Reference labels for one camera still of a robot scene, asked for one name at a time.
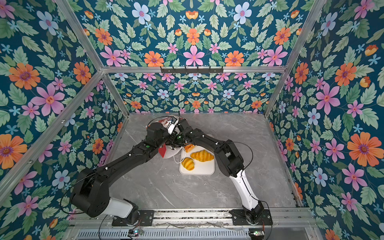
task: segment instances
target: red tag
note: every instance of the red tag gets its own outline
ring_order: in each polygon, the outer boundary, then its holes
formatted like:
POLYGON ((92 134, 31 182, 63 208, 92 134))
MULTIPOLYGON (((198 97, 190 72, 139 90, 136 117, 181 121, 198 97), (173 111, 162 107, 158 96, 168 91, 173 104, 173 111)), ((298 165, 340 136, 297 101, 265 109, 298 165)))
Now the red tag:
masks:
POLYGON ((166 151, 167 151, 167 148, 166 148, 166 144, 164 143, 161 147, 159 147, 159 153, 162 158, 164 158, 166 151))

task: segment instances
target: vent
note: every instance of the vent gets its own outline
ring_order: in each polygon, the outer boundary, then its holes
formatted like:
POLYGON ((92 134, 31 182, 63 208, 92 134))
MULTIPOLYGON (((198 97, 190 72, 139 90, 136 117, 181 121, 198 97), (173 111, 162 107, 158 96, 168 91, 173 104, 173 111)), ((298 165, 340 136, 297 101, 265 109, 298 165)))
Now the vent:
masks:
MULTIPOLYGON (((101 229, 100 238, 109 239, 130 239, 133 235, 128 234, 128 229, 101 229)), ((229 229, 145 229, 140 239, 249 239, 248 229, 229 230, 229 229)), ((76 239, 98 240, 98 229, 83 229, 79 231, 76 239)))

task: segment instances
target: marble surface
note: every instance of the marble surface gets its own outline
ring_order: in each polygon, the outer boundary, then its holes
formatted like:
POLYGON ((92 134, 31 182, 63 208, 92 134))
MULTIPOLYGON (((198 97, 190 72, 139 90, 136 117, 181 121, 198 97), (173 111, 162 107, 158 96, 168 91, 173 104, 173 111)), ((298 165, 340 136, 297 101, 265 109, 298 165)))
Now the marble surface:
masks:
MULTIPOLYGON (((131 114, 118 142, 114 158, 124 155, 146 135, 147 123, 162 114, 131 114)), ((246 169, 256 194, 270 207, 294 207, 296 202, 286 181, 278 155, 261 114, 183 114, 193 128, 221 140, 247 143, 254 159, 246 169)), ((248 147, 236 144, 246 166, 251 159, 248 147)), ((118 179, 109 189, 110 196, 126 198, 139 208, 241 207, 242 202, 232 181, 215 164, 212 175, 182 175, 173 158, 157 154, 118 179)))

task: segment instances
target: pastry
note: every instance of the pastry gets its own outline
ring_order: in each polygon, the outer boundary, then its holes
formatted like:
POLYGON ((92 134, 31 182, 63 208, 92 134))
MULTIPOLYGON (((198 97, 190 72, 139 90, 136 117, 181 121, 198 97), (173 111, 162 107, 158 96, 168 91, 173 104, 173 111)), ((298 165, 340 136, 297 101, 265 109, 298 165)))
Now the pastry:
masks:
POLYGON ((184 149, 185 149, 185 152, 190 152, 190 151, 192 151, 192 149, 193 148, 195 148, 195 145, 193 145, 193 144, 189 144, 189 145, 186 145, 185 147, 184 147, 184 149))
POLYGON ((200 152, 191 153, 191 158, 196 159, 200 162, 207 162, 213 160, 215 157, 206 150, 202 150, 200 152))
POLYGON ((181 165, 183 165, 183 167, 185 167, 185 169, 187 169, 188 171, 192 171, 195 168, 195 164, 192 158, 189 158, 189 157, 184 158, 181 165))

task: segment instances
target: white plate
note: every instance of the white plate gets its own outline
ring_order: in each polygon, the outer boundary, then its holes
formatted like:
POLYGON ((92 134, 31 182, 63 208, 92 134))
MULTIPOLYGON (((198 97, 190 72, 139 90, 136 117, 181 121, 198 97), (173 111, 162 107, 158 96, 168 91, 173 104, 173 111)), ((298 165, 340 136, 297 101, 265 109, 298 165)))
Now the white plate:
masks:
MULTIPOLYGON (((186 153, 185 150, 181 150, 180 161, 183 160, 186 157, 190 157, 191 158, 191 153, 193 153, 193 152, 200 152, 202 150, 206 150, 207 152, 209 152, 210 154, 215 156, 211 151, 208 151, 207 149, 205 149, 205 148, 203 148, 201 146, 195 146, 192 149, 192 151, 190 151, 189 153, 186 153)), ((192 171, 187 170, 180 163, 179 170, 180 170, 181 174, 186 174, 186 175, 212 175, 215 172, 215 161, 216 161, 215 158, 213 160, 207 161, 207 162, 200 162, 200 161, 195 160, 193 158, 192 158, 192 160, 193 160, 193 162, 195 164, 195 168, 192 171)))

